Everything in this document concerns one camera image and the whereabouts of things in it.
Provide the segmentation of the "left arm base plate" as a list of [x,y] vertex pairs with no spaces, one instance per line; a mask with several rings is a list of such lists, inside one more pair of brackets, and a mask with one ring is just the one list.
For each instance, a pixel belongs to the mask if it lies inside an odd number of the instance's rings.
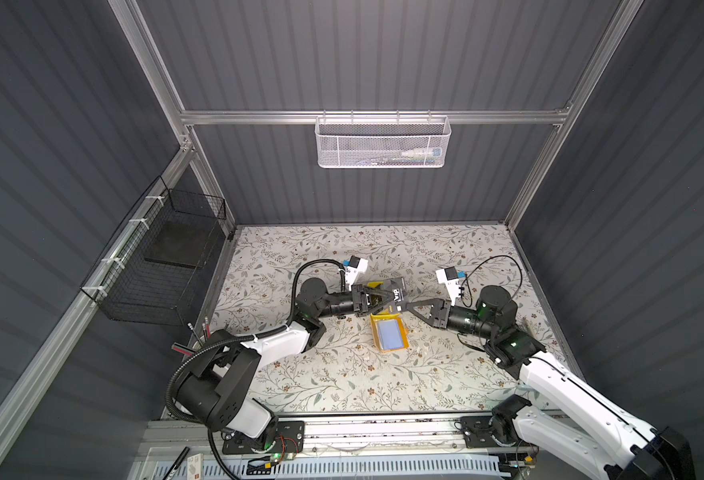
[[221,452],[226,455],[256,453],[301,453],[304,448],[306,423],[297,420],[272,421],[259,436],[252,438],[242,432],[222,433]]

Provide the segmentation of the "black credit card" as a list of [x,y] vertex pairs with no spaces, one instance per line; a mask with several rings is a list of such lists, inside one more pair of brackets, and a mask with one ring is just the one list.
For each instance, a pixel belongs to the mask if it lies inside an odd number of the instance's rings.
[[397,277],[397,278],[390,278],[384,281],[394,281],[397,283],[397,292],[394,294],[394,301],[401,302],[402,304],[402,311],[406,310],[406,305],[409,302],[408,298],[408,292],[407,292],[407,285],[405,282],[405,279],[403,277]]

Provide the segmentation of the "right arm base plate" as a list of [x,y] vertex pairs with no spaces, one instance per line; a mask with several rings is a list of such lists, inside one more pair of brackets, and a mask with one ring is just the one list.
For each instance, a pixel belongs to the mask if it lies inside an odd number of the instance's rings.
[[499,415],[461,416],[457,429],[463,435],[467,448],[533,446],[519,436],[511,419]]

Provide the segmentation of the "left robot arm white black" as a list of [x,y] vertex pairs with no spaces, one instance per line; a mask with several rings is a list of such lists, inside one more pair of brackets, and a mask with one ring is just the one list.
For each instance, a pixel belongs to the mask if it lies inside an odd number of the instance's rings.
[[209,431],[239,433],[265,450],[277,435],[278,416],[248,397],[256,373],[285,357],[314,348],[327,331],[325,317],[377,314],[404,299],[395,280],[353,284],[330,292],[310,278],[293,299],[289,322],[252,337],[218,330],[172,375],[165,392],[168,412]]

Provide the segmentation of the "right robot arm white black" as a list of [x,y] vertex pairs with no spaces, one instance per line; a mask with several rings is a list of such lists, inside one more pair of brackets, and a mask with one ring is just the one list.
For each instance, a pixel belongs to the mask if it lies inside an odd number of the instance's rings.
[[509,375],[542,394],[571,420],[552,418],[521,395],[492,410],[488,428],[501,446],[528,443],[552,453],[591,479],[694,479],[690,442],[671,427],[656,428],[618,406],[561,363],[517,324],[518,305],[497,285],[486,286],[473,308],[444,299],[429,307],[428,325],[483,340],[483,352]]

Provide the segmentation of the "yellow leather card holder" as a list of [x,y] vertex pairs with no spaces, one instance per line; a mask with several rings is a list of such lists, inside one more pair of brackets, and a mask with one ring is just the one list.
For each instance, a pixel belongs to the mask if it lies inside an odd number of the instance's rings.
[[401,314],[371,315],[374,344],[381,352],[407,349],[407,329]]

